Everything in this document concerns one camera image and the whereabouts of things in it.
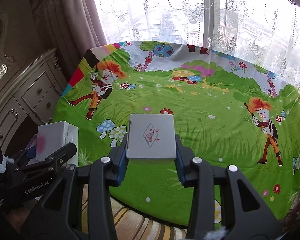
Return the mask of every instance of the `white curtain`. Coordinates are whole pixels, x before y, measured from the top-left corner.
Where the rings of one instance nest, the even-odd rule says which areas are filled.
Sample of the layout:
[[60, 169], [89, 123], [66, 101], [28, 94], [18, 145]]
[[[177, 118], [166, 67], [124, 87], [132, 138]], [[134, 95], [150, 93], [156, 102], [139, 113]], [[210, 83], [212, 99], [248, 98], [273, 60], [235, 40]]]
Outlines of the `white curtain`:
[[300, 0], [95, 0], [108, 43], [203, 46], [260, 65], [300, 91]]

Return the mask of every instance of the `dresser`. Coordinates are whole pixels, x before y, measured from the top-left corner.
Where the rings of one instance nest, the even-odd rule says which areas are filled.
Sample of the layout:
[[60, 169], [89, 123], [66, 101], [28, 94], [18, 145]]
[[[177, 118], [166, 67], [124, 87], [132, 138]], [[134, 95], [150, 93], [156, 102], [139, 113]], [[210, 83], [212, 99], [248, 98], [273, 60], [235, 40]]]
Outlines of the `dresser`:
[[67, 85], [55, 52], [56, 49], [48, 50], [13, 77], [0, 96], [2, 153], [27, 116], [38, 125], [51, 122], [54, 108]]

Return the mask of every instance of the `metal bolt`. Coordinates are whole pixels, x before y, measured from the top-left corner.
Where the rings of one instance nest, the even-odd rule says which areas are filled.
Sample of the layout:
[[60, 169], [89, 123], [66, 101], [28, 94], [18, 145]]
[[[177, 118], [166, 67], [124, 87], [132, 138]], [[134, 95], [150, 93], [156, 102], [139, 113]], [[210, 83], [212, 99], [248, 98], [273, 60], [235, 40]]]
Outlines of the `metal bolt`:
[[201, 163], [201, 162], [202, 162], [202, 159], [201, 159], [200, 157], [194, 157], [194, 158], [192, 159], [192, 161], [193, 161], [194, 163]]
[[229, 166], [229, 170], [235, 172], [238, 170], [238, 167], [232, 164]]
[[75, 165], [72, 164], [72, 163], [70, 163], [70, 164], [68, 164], [68, 165], [66, 166], [66, 169], [67, 169], [68, 171], [72, 171], [72, 170], [74, 169], [74, 167], [75, 167]]
[[110, 158], [108, 156], [104, 156], [101, 158], [101, 162], [108, 163], [110, 161]]

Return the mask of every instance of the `white box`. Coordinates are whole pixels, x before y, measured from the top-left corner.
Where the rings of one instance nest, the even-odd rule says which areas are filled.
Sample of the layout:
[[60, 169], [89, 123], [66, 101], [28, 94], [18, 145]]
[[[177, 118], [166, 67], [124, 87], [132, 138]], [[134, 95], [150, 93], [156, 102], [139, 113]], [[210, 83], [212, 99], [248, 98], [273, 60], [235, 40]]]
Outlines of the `white box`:
[[77, 153], [66, 164], [73, 163], [78, 167], [78, 127], [65, 121], [40, 125], [37, 137], [37, 161], [44, 161], [69, 142], [77, 147]]
[[173, 115], [130, 115], [128, 159], [175, 159], [176, 155]]

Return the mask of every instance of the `diamond-shaped logo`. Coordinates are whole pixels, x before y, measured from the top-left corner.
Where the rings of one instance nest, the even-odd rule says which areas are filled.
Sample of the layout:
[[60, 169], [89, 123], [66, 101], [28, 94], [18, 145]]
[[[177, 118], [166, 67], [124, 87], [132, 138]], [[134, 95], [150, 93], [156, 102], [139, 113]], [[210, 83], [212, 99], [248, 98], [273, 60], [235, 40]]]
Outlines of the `diamond-shaped logo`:
[[143, 138], [146, 140], [147, 144], [149, 147], [151, 147], [154, 143], [154, 141], [157, 140], [158, 137], [158, 132], [156, 129], [153, 127], [153, 125], [150, 123], [143, 133]]

